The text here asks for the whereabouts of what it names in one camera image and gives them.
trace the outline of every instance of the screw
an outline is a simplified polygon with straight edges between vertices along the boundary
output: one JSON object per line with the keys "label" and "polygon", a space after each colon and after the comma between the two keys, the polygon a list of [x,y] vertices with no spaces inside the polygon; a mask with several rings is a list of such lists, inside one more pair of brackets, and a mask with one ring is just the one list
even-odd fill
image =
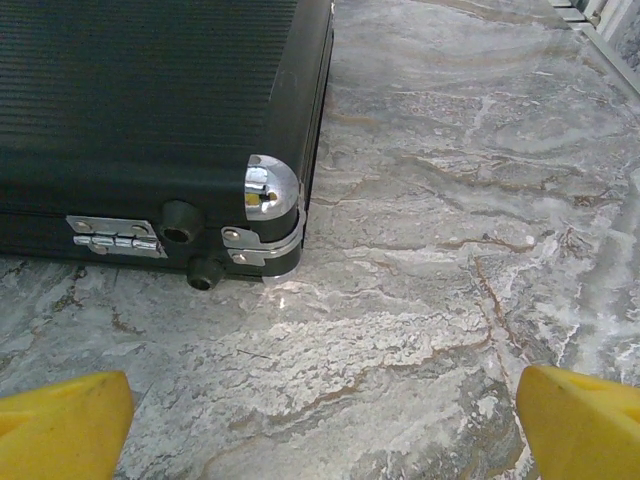
{"label": "screw", "polygon": [[222,236],[225,239],[230,240],[232,242],[237,242],[238,240],[240,240],[240,234],[235,230],[231,230],[231,229],[225,230],[224,232],[222,232]]}
{"label": "screw", "polygon": [[245,263],[247,263],[247,257],[242,255],[241,253],[234,253],[231,256],[231,258],[233,259],[234,262],[239,263],[241,265],[244,265]]}
{"label": "screw", "polygon": [[93,252],[98,255],[106,255],[108,253],[107,247],[104,245],[93,245]]}
{"label": "screw", "polygon": [[140,235],[142,237],[146,237],[147,235],[149,235],[149,230],[142,225],[132,225],[131,231],[136,235]]}
{"label": "screw", "polygon": [[93,228],[87,222],[77,221],[73,224],[76,227],[76,232],[78,233],[91,233],[93,232]]}

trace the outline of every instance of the metal hinge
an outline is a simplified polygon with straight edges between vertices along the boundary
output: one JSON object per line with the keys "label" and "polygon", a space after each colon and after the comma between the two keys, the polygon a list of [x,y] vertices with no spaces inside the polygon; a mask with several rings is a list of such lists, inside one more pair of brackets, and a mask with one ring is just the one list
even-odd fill
{"label": "metal hinge", "polygon": [[260,236],[251,230],[224,227],[222,239],[227,253],[234,263],[264,267],[266,260],[280,258],[300,245],[304,236],[307,216],[304,208],[304,186],[300,187],[298,203],[298,223],[293,232],[277,242],[262,243]]}
{"label": "metal hinge", "polygon": [[67,223],[78,235],[73,243],[98,255],[130,255],[167,258],[167,254],[146,220],[67,216]]}

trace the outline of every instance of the black case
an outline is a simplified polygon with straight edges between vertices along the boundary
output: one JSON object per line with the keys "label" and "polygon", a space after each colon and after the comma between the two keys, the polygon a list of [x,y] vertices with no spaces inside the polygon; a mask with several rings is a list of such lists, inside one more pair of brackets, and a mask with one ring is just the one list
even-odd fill
{"label": "black case", "polygon": [[0,0],[0,253],[291,272],[332,45],[331,0]]}

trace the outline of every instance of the yellow object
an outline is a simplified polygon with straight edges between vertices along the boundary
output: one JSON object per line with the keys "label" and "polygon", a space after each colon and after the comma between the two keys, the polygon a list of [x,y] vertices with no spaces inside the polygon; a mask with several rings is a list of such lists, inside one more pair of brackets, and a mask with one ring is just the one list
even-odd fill
{"label": "yellow object", "polygon": [[112,479],[132,419],[122,372],[0,398],[0,480]]}
{"label": "yellow object", "polygon": [[640,389],[528,367],[516,404],[542,480],[640,479]]}
{"label": "yellow object", "polygon": [[257,207],[262,203],[262,200],[260,200],[260,195],[257,193],[246,193],[244,195],[244,203],[250,207]]}

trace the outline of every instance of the black rubber foot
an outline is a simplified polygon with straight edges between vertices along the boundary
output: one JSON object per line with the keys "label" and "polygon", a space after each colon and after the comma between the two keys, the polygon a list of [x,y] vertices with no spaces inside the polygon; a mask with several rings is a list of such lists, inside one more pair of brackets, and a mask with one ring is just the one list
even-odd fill
{"label": "black rubber foot", "polygon": [[174,200],[162,206],[160,232],[169,241],[186,245],[204,230],[205,218],[193,205]]}
{"label": "black rubber foot", "polygon": [[217,260],[193,258],[189,261],[187,282],[196,290],[206,292],[220,283],[224,273],[224,267]]}

